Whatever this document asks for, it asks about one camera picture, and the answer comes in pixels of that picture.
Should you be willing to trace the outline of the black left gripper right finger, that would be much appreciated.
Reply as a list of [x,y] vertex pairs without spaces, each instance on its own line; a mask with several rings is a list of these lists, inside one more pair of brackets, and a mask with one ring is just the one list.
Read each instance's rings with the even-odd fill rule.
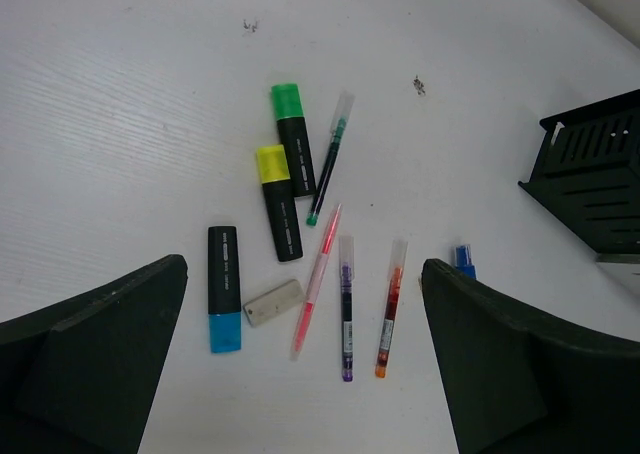
[[498,292],[439,259],[421,288],[461,453],[636,453],[639,344]]

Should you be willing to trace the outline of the green gel pen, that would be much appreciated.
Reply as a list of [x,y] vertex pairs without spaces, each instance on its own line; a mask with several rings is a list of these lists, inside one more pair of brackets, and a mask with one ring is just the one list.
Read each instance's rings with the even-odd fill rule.
[[323,169],[317,184],[316,193],[310,210],[307,214],[306,224],[314,227],[317,225],[320,211],[324,204],[331,175],[338,157],[341,142],[354,104],[355,96],[348,91],[340,94],[336,110],[330,126],[330,143],[324,161]]

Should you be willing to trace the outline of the blue gel pen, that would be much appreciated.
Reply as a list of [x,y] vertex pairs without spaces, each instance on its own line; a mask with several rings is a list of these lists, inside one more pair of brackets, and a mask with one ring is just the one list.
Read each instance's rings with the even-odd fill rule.
[[472,260],[471,247],[469,244],[459,244],[453,249],[454,267],[467,275],[468,277],[476,280],[477,273],[476,267]]

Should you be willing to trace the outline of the orange gel pen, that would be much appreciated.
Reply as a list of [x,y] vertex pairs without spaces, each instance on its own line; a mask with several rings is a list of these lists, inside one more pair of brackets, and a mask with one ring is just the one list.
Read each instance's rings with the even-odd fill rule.
[[386,377],[407,247],[408,242],[404,239],[395,239],[392,244],[386,306],[375,366],[375,375],[381,379]]

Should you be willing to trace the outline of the blue cap black highlighter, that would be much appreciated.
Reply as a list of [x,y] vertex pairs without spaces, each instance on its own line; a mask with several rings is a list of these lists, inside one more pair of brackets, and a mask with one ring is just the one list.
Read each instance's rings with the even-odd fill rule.
[[214,354],[239,351],[241,289],[237,229],[218,225],[208,229],[208,319]]

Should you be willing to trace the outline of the green cap black highlighter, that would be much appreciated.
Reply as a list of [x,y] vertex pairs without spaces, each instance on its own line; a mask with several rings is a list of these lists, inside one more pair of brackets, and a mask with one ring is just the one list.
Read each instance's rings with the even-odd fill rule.
[[279,140],[284,147],[293,183],[294,196],[313,196],[316,192],[316,181],[298,85],[273,85],[271,100]]

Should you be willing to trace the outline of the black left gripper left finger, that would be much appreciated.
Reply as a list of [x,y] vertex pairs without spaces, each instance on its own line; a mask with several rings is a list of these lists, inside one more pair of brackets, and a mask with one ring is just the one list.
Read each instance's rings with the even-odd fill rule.
[[2,452],[137,452],[187,280],[172,254],[3,322]]

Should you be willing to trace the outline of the pink gel pen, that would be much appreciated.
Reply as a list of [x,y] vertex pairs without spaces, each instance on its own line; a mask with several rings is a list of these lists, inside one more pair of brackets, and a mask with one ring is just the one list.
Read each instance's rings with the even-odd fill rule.
[[291,346],[290,358],[295,361],[298,359],[308,333],[309,326],[317,297],[320,292],[322,280],[326,272],[326,267],[329,261],[330,253],[336,233],[338,230],[340,218],[342,214],[342,205],[338,204],[334,209],[334,212],[327,223],[326,230],[322,239],[320,250],[315,260],[313,271],[306,289],[306,298],[303,303],[303,307],[300,311],[300,316],[296,325],[295,334]]

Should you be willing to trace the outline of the yellow cap black highlighter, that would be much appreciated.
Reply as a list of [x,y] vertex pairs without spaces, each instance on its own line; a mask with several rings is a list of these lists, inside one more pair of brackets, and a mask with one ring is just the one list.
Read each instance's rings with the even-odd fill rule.
[[298,260],[303,247],[284,146],[258,148],[256,159],[277,259],[280,263]]

